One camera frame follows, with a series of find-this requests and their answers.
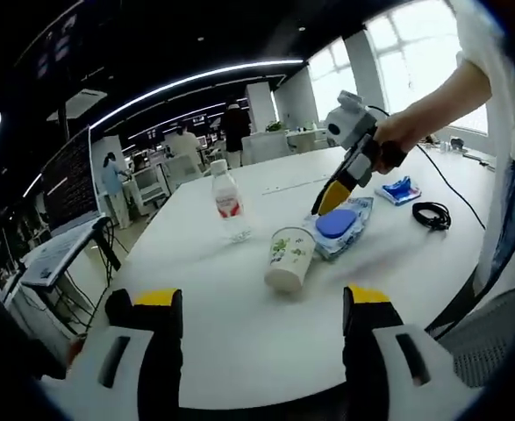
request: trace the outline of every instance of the white shirt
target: white shirt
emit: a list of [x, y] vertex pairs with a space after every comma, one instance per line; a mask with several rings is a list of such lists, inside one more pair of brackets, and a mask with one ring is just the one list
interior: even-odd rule
[[201, 163], [201, 157], [197, 149], [201, 146], [197, 137], [191, 133], [184, 131], [183, 134], [174, 134], [168, 137], [169, 147], [175, 155], [187, 154], [193, 165], [198, 168]]
[[[478, 263], [476, 288], [482, 288], [490, 277], [490, 265], [504, 219], [505, 171], [515, 160], [515, 67], [500, 48], [503, 34], [490, 15], [470, 0], [451, 0], [456, 12], [458, 37], [463, 57], [477, 65], [490, 80], [492, 98], [487, 104], [489, 137], [495, 144], [497, 171], [490, 216]], [[485, 298], [487, 302], [506, 290], [515, 288], [515, 254]]]

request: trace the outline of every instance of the person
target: person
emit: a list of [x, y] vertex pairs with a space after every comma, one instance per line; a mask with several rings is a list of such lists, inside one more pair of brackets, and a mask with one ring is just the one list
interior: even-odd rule
[[[495, 41], [498, 26], [490, 25], [483, 10], [465, 0], [448, 3], [456, 15], [461, 64], [433, 93], [381, 122], [375, 140], [396, 141], [410, 152], [425, 136], [487, 103], [497, 172], [479, 265], [485, 284], [515, 246], [515, 67]], [[376, 169], [383, 174], [391, 170], [381, 162]], [[507, 277], [514, 280], [515, 274]], [[515, 287], [515, 282], [509, 282], [502, 282], [504, 290]]]
[[188, 155], [195, 168], [200, 169], [201, 157], [198, 154], [198, 148], [201, 144], [198, 142], [197, 136], [189, 132], [188, 125], [182, 121], [177, 128], [175, 136], [171, 137], [169, 144], [175, 155]]
[[111, 200], [113, 210], [117, 215], [118, 225], [121, 230], [124, 230], [131, 225], [131, 221], [128, 216], [128, 205], [126, 204], [123, 183], [118, 176], [123, 175], [129, 178], [129, 175], [118, 167], [115, 162], [116, 160], [113, 152], [109, 152], [107, 156], [105, 156], [103, 161], [102, 181]]
[[242, 110], [235, 98], [227, 102], [227, 109], [220, 121], [220, 130], [225, 133], [226, 160], [230, 168], [242, 165], [243, 146], [241, 139], [249, 136], [249, 114]]

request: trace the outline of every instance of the window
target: window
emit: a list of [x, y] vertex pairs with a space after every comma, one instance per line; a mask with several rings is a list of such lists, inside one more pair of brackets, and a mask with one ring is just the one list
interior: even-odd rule
[[325, 120], [330, 111], [337, 108], [337, 97], [342, 90], [356, 94], [351, 61], [343, 39], [314, 55], [310, 61], [311, 88], [316, 100], [319, 120]]
[[[437, 89], [456, 69], [460, 43], [452, 11], [442, 0], [421, 0], [367, 23], [389, 112]], [[451, 125], [487, 134], [485, 106]]]

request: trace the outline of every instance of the bottle cap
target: bottle cap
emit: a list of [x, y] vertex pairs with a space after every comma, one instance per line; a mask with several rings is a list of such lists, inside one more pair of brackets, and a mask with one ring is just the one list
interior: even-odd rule
[[228, 170], [228, 163], [226, 160], [217, 160], [211, 162], [211, 174], [212, 175], [220, 175], [225, 173]]

